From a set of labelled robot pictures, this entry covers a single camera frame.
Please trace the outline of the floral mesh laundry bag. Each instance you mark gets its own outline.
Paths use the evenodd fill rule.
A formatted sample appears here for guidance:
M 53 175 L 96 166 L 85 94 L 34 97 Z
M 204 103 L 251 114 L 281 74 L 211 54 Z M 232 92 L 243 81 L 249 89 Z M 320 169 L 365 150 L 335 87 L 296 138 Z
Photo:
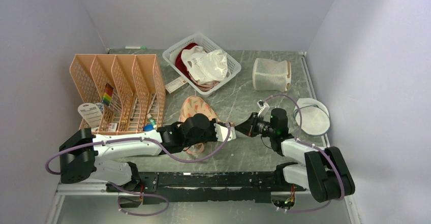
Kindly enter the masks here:
M 203 133 L 211 121 L 217 121 L 227 127 L 233 126 L 228 122 L 220 121 L 214 109 L 203 98 L 192 95 L 185 100 L 180 109 L 179 122 L 180 130 L 185 137 L 183 147 L 188 154 L 201 154 L 205 150 Z M 196 163 L 207 160 L 220 151 L 226 143 L 226 141 L 221 142 L 218 148 L 205 157 L 187 160 L 187 162 Z

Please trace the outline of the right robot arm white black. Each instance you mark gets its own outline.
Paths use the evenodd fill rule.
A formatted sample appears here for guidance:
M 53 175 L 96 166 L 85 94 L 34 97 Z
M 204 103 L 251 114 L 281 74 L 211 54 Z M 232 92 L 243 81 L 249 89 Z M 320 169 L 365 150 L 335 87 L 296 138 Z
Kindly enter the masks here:
M 279 190 L 295 184 L 309 190 L 319 203 L 355 193 L 354 180 L 340 149 L 317 147 L 294 139 L 289 132 L 286 110 L 272 109 L 269 121 L 253 112 L 235 130 L 248 137 L 269 138 L 274 152 L 293 160 L 276 168 L 274 184 Z

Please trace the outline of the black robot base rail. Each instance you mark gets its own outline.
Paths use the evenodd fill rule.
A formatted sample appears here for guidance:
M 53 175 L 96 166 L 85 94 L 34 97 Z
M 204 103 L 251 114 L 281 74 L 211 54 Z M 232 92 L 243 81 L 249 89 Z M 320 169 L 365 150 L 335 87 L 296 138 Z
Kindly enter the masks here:
M 271 203 L 272 197 L 305 191 L 280 183 L 275 171 L 257 172 L 139 172 L 118 188 L 107 183 L 106 192 L 118 193 L 123 207 L 178 202 L 254 201 Z

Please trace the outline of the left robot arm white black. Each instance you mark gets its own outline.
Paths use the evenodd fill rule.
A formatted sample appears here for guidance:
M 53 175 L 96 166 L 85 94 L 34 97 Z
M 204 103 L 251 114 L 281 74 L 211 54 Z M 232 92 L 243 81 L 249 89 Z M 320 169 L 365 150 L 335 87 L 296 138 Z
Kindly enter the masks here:
M 127 191 L 139 188 L 141 177 L 132 163 L 118 163 L 117 158 L 174 154 L 198 143 L 234 139 L 229 124 L 198 113 L 185 122 L 175 122 L 156 130 L 132 135 L 93 134 L 91 129 L 78 130 L 59 147 L 60 181 L 73 184 L 98 179 L 121 185 Z

